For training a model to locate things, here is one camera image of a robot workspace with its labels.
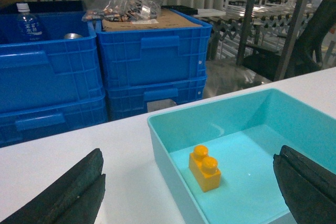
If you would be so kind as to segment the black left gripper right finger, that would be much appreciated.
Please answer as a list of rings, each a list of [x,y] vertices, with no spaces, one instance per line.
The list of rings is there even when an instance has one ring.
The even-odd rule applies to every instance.
[[[273,169],[287,207],[297,223],[335,223],[335,174],[284,145]]]

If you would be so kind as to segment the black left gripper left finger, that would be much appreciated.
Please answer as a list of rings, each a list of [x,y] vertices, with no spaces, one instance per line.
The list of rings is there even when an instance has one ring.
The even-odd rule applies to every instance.
[[[1,223],[94,223],[106,191],[102,151],[91,151]]]

